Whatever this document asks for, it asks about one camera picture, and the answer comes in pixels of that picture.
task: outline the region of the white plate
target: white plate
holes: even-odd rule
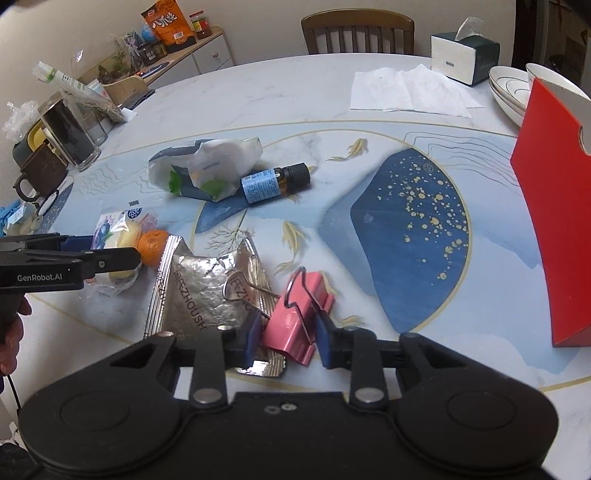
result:
[[[522,110],[527,108],[527,102],[530,99],[527,72],[511,67],[496,66],[491,68],[488,76],[500,96]]]
[[[495,98],[496,102],[499,104],[501,109],[507,114],[507,116],[511,120],[513,120],[514,123],[516,123],[520,127],[523,123],[523,117],[515,110],[513,110],[507,103],[505,103],[504,100],[497,94],[497,92],[494,89],[491,89],[491,91],[492,96]]]
[[[504,90],[501,90],[499,87],[495,86],[491,79],[488,79],[488,86],[494,91],[499,97],[503,99],[505,103],[507,103],[513,110],[515,110],[521,116],[525,115],[525,108],[523,104],[517,100],[515,100],[509,93]]]
[[[530,88],[534,83],[534,78],[537,77],[539,79],[543,79],[543,80],[546,80],[550,83],[554,83],[556,85],[564,87],[567,90],[570,90],[571,92],[574,92],[577,95],[580,95],[581,97],[585,97],[587,100],[589,100],[589,97],[587,96],[587,94],[584,91],[582,91],[579,87],[577,87],[569,79],[564,78],[560,73],[557,73],[554,70],[550,70],[542,65],[538,65],[537,63],[528,63],[525,66],[525,69],[527,70],[527,76],[528,76],[528,81],[530,83]]]
[[[528,82],[511,79],[507,80],[505,87],[515,100],[527,107],[527,102],[530,101],[530,84]]]

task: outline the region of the glass jar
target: glass jar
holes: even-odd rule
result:
[[[152,45],[152,50],[156,54],[156,60],[163,59],[167,55],[166,47],[164,46],[164,44],[160,40],[152,43],[151,45]]]
[[[155,51],[149,44],[144,44],[138,47],[139,56],[142,57],[142,62],[144,63],[144,67],[149,67],[153,65],[158,60]]]
[[[203,10],[193,15],[190,15],[189,18],[191,19],[191,23],[193,24],[195,35],[199,40],[208,38],[212,35],[212,29],[209,28],[209,22],[207,21],[207,17],[203,13]]]
[[[86,170],[99,157],[100,148],[84,128],[74,102],[57,92],[39,107],[39,113],[54,146],[78,170]]]

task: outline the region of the silver foil bag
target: silver foil bag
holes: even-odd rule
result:
[[[170,235],[152,292],[145,335],[167,330],[182,342],[208,327],[239,327],[249,315],[258,314],[248,303],[224,298],[224,283],[236,270],[242,271],[253,285],[269,290],[269,281],[250,237],[236,250],[208,258],[193,255],[182,237]],[[258,290],[251,289],[249,293],[254,296],[249,301],[270,317],[276,299]],[[265,326],[267,320],[264,317],[262,320]],[[277,377],[284,368],[282,355],[261,348],[251,368],[237,371]]]

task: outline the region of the food package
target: food package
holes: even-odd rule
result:
[[[238,191],[261,155],[258,138],[197,140],[150,158],[148,181],[175,195],[219,202]]]
[[[197,40],[176,0],[158,0],[142,13],[146,23],[164,43],[168,53],[195,45]]]
[[[92,249],[137,247],[139,238],[157,227],[157,218],[143,208],[112,212],[101,215],[92,238]],[[106,295],[117,295],[132,286],[138,278],[135,270],[97,274],[87,280],[89,285],[100,287]]]
[[[203,329],[220,325],[239,327],[249,315],[258,314],[243,302],[228,301],[223,286],[228,276],[240,270],[250,283],[269,289],[269,281],[252,239],[247,236],[234,251],[220,257],[193,255],[180,236],[170,235],[152,292],[145,335],[166,330],[182,344]],[[277,300],[255,290],[252,302],[268,316]],[[259,349],[253,366],[237,369],[246,375],[278,377],[285,369],[285,358],[271,350]]]

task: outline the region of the orange snack bag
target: orange snack bag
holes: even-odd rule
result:
[[[176,0],[158,0],[142,17],[169,53],[195,45],[197,40]]]

